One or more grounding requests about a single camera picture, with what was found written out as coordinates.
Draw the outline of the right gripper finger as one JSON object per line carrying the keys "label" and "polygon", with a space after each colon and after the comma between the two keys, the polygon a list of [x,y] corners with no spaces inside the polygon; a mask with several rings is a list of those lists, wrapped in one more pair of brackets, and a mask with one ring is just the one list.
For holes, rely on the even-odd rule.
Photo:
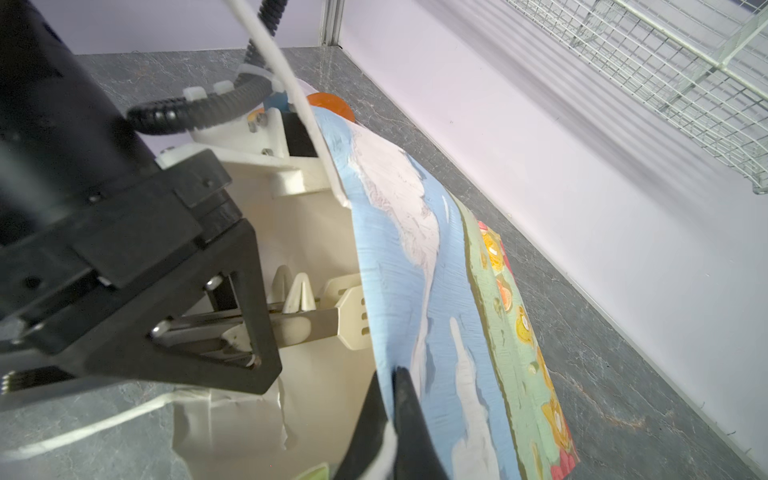
{"label": "right gripper finger", "polygon": [[391,377],[394,410],[386,413],[377,376],[370,382],[336,479],[446,479],[428,432],[410,372]]}

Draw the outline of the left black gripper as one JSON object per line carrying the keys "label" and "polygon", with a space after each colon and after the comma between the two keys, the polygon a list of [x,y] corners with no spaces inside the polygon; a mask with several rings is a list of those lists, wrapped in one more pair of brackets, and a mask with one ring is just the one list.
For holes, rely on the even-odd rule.
{"label": "left black gripper", "polygon": [[[1,344],[3,372],[54,367],[74,378],[114,377],[266,392],[282,364],[256,234],[202,150],[1,251],[1,318],[25,330]],[[152,330],[187,312],[227,277],[251,366],[157,344]]]}

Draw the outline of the printed paper gift bag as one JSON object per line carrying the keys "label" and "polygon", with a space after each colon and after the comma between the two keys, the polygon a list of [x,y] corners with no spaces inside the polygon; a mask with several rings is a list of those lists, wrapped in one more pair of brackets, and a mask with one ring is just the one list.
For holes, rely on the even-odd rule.
{"label": "printed paper gift bag", "polygon": [[[244,1],[230,9],[249,34],[235,81],[185,90],[121,114],[152,151],[191,141],[190,133],[270,108],[284,112],[296,78],[274,41],[284,5]],[[282,370],[262,394],[169,383],[173,389],[121,414],[6,450],[23,462],[171,404],[175,448],[191,472],[209,479],[336,479],[370,382],[378,377],[386,413],[391,377],[404,367],[416,391],[446,479],[563,479],[578,455],[529,323],[500,237],[408,152],[365,127],[312,106],[342,186],[275,197],[264,176],[230,176],[227,192],[257,238],[267,307],[278,268],[325,283],[360,274],[372,346],[336,338],[278,347]],[[238,309],[221,277],[179,319]],[[4,407],[99,386],[87,377],[32,387],[3,376]]]}

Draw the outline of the cream and steel tongs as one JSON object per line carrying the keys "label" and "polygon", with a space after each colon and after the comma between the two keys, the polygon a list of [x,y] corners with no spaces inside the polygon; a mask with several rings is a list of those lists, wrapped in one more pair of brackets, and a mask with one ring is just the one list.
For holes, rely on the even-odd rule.
{"label": "cream and steel tongs", "polygon": [[[361,275],[349,274],[328,280],[315,297],[309,277],[290,275],[282,265],[273,279],[268,313],[280,348],[338,338],[349,350],[372,346]],[[150,332],[162,347],[246,367],[258,356],[251,345],[245,320],[238,309],[187,315],[163,320]]]}

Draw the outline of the brown round fake bun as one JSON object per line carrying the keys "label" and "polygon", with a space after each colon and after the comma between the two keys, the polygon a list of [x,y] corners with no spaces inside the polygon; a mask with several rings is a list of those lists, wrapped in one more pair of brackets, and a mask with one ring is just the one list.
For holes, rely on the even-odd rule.
{"label": "brown round fake bun", "polygon": [[356,121],[353,109],[345,100],[337,95],[327,92],[315,92],[309,94],[307,100],[314,107],[329,110],[350,122]]}

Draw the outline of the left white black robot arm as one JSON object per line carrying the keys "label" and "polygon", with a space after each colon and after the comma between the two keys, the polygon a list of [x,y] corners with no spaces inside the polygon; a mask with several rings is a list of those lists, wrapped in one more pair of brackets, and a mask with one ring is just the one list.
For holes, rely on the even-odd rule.
{"label": "left white black robot arm", "polygon": [[[168,169],[28,1],[1,5],[1,370],[262,394],[281,373],[257,238],[210,150]],[[161,345],[216,277],[255,361]]]}

